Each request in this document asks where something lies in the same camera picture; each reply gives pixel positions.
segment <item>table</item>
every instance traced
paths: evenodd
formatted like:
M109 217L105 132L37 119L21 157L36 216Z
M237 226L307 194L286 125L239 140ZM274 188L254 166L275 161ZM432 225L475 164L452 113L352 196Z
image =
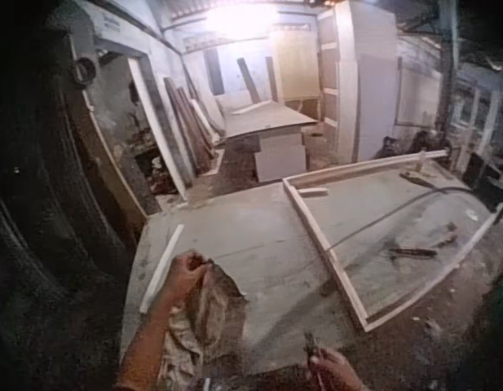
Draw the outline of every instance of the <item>table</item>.
M302 126L316 120L277 102L259 103L250 111L225 112L227 140L258 136L260 151L254 154L259 182L269 182L307 170Z

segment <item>cable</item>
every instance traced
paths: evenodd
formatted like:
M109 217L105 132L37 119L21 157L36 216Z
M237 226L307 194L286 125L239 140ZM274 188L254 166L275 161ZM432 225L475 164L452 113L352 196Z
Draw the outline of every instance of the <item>cable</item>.
M348 240L349 238L353 237L354 235L357 235L359 234L361 231L363 230L366 230L368 228L370 228L371 226L375 225L375 224L378 224L379 222L381 222L382 220L385 220L386 218L392 216L393 214L399 212L401 209L403 208L406 208L408 207L410 204L413 204L419 200L421 200L422 198L425 198L425 197L428 197L428 196L431 196L435 193L449 193L449 192L454 192L454 191L459 191L461 193L467 193L467 194L470 194L471 196L473 196L474 198L476 198L476 200L479 200L475 194L472 192L471 189L466 189L464 187L458 187L458 186L447 186L447 187L436 187L435 189L432 189L431 191L428 191L426 193L423 193L423 194L420 194L414 198L411 198L409 201L405 202L404 204L400 205L398 208L396 209L392 209L390 212L384 214L383 216L377 218L376 220L370 222L369 224L367 224L366 226L362 226L361 228L359 228L358 230L350 233L349 235L341 238L337 243L335 244L332 244L331 247L329 247L328 249L325 250L325 252L328 252L329 250L337 247L339 244L342 244L343 242L345 242L346 240Z

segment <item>leaning plank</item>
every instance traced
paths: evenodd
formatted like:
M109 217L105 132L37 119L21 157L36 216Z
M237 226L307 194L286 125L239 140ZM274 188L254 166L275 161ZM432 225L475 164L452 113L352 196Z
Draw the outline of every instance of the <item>leaning plank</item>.
M298 194L304 198L321 197L329 194L329 189L327 187L309 187L307 189L298 190Z
M355 323L359 323L362 328L365 328L367 311L364 308L358 293L352 286L349 276L343 269L342 263L338 260L338 257L331 245L325 237L324 233L321 231L318 223L316 222L311 211L307 205L303 202L302 197L298 194L297 189L289 184L289 182L283 179L284 189L288 197L291 199L294 208L296 209L298 216L302 219L304 226L306 226L309 234L314 240L318 250L325 259L325 262L329 268L329 272L336 281L338 287L342 290L343 296L347 299L347 303L350 306L350 311L353 315Z
M210 125L210 122L208 121L207 117L202 112L201 106L199 105L199 103L195 99L191 99L191 103L192 103L193 111L195 112L196 116L201 120L202 125L204 125L204 127L210 133L211 142L213 144L216 144L218 141L220 141L220 136L217 133L215 133L215 131L213 130L213 127Z
M399 307L396 307L394 310L381 316L373 322L369 322L370 319L376 318L376 315L372 315L368 317L368 324L364 326L364 330L366 332L370 332L374 330L376 327L380 327L383 323L388 322L393 319L395 316L401 314L408 307L419 301L422 297L424 297L432 288L441 283L444 279L447 278L458 266L459 264L466 258L466 256L472 251L474 246L483 238L483 236L487 233L488 229L496 222L497 217L499 216L501 210L503 209L503 203L497 205L496 211L491 214L488 219L479 227L479 229L475 232L475 234L470 238L470 240L461 248L459 253L454 257L452 262L434 279L427 282L423 288L418 289L416 293L407 301L405 301Z
M253 78L251 77L251 73L249 72L248 65L245 63L245 59L239 58L236 61L242 72L242 77L244 78L245 86L249 91L249 95L251 96L251 102L258 103L261 101L260 95L258 95L257 87L254 84Z
M421 153L413 153L411 155L393 156L387 157L386 159L368 160L362 161L361 163L354 163L352 165L339 165L337 167L331 167L328 169L321 169L318 171L313 171L311 173L294 175L292 177L286 178L289 184L295 187L304 187L312 183L325 182L328 180L337 181L344 178L350 178L352 176L365 175L369 172L373 172L378 169L388 169L390 167L404 165L407 163L414 163L420 160ZM447 152L433 151L427 152L427 159L435 159L438 157L444 157Z
M246 108L241 108L240 110L235 110L232 112L232 115L238 115L238 114L244 114L245 112L250 112L251 110L254 110L255 108L259 108L263 106L264 104L270 103L271 100L264 100L263 102L252 104L251 106L247 106Z
M146 314L150 305L153 302L153 298L156 293L161 289L162 284L164 283L164 272L168 270L169 265L171 263L171 255L175 249L175 245L179 241L180 234L183 232L184 225L179 224L175 229L175 232L171 236L170 242L166 246L164 253L162 254L161 260L157 264L157 268L153 272L152 279L150 280L150 284L146 288L146 292L144 293L143 301L140 304L139 311L141 314Z

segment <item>workbench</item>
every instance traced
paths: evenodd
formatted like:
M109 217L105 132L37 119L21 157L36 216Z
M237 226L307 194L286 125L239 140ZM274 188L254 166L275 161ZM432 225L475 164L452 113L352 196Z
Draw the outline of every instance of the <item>workbench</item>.
M259 182L269 182L307 170L306 148L302 126L316 120L277 102L262 102L249 111L224 113L227 142L237 138L258 138L259 149L254 154Z
M307 199L307 204L329 240L339 240L405 200L430 190L406 182L398 174L398 170L391 170L345 179L328 185L326 197ZM439 186L463 186L440 173L435 177ZM457 216L462 240L466 240L478 225L472 217L475 215L480 224L490 215L470 195L438 195L415 206L340 244L339 253L368 311L376 310L380 300L390 300L400 289L413 286L426 273L441 267L441 260L403 261L396 273L385 259L371 257L389 234L399 234L402 222L408 227L422 219L426 231L434 231L435 224L439 226L445 219ZM176 209L150 217L126 294L121 354L140 325L139 306L145 289L178 224L185 228L174 253L195 248L213 258L249 301L240 352L244 373L303 363L304 330L312 331L321 344L335 347L349 345L362 335L355 329L340 292L320 295L322 285L329 281L329 272L282 184L274 183L214 198L200 208Z

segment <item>wooden plank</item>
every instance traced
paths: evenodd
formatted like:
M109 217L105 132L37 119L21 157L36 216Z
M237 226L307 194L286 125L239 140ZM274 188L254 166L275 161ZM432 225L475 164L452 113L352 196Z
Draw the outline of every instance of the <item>wooden plank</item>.
M146 292L144 293L143 301L140 304L139 311L141 314L146 314L150 305L152 305L153 298L157 294L157 292L162 288L162 284L165 279L165 271L167 271L170 267L171 263L171 255L179 241L180 234L182 234L184 230L184 225L179 224L175 229L175 232L171 236L170 242L166 246L166 249L162 253L161 260L157 264L157 268L153 272L152 279L150 280L150 284L146 288Z
M205 173L210 170L210 157L206 151L205 145L201 140L201 136L196 133L196 122L195 119L191 117L191 113L188 111L188 107L182 101L179 92L174 86L173 80L170 77L164 78L164 83L168 95L170 96L171 103L180 113L180 116L184 119L186 132L188 134L189 141L191 143L191 148L196 157L196 171L198 174Z
M206 67L208 68L208 75L210 77L211 92L213 92L213 95L224 94L224 83L222 79L222 72L220 70L217 48L214 47L205 50L204 59Z
M245 86L249 91L249 95L251 96L251 102L258 103L261 101L260 95L258 95L257 87L254 84L253 78L251 77L251 73L249 72L248 65L245 63L245 59L240 57L236 60L240 71L242 72L242 77L244 78Z
M309 187L307 189L298 190L298 194L304 198L322 197L329 194L329 189L327 187Z
M303 145L266 149L254 154L259 182L282 179L307 171L306 148Z
M483 236L487 233L488 229L496 222L496 219L501 213L502 209L503 209L503 203L497 205L496 211L493 214L491 214L488 217L488 219L479 227L479 229L474 233L472 238L470 238L470 240L461 248L459 253L454 257L452 262L439 275L437 275L431 281L427 282L425 286L422 287L420 290L418 290L410 299L405 301L399 307L392 310L390 313L383 315L382 317L373 322L368 322L368 324L364 327L365 331L370 332L374 330L376 327L380 327L382 324L388 322L395 316L401 314L408 307L421 300L436 285L438 285L444 279L446 279L448 275L450 275L466 258L466 256L472 251L474 246L481 240L481 238L483 238ZM368 317L368 320L372 319L375 316L376 315Z
M269 76L269 86L271 88L271 99L275 102L278 100L278 88L276 87L276 75L275 75L275 65L273 64L273 58L271 56L266 57L267 75Z
M215 133L213 127L210 125L210 122L208 121L207 117L203 113L199 103L195 99L191 99L190 102L192 104L193 111L195 112L196 116L201 120L202 125L210 133L210 138L211 138L212 144L218 143L218 141L220 141L220 136L218 135L218 133Z
M358 293L352 286L349 276L342 267L342 263L338 260L338 257L333 249L331 249L331 244L328 242L324 233L318 226L314 216L303 202L302 197L298 194L298 191L294 186L291 186L287 179L283 180L284 189L288 197L293 202L293 206L296 209L298 216L302 220L304 226L306 226L309 235L319 249L322 257L325 259L325 263L329 268L329 272L333 276L333 279L337 283L337 286L342 291L343 296L346 298L346 302L349 305L349 310L353 315L353 320L359 324L361 327L367 325L367 311L364 308Z
M361 163L352 165L339 165L328 169L320 169L306 174L294 175L293 177L286 178L287 181L293 186L302 187L315 182L328 181L330 179L338 181L344 178L351 178L373 172L378 169L388 169L398 165L405 165L414 163L420 160L421 153L414 153L411 155L393 156L386 159L368 160ZM436 159L447 155L445 150L426 152L426 159Z
M194 124L194 134L201 137L201 140L204 143L204 148L206 149L210 157L213 158L213 143L211 142L210 132L202 125L200 118L195 115L195 111L192 109L192 104L186 96L186 92L184 91L183 87L179 87L177 89L177 92L179 93L181 104L183 105L185 112L188 115L188 121Z

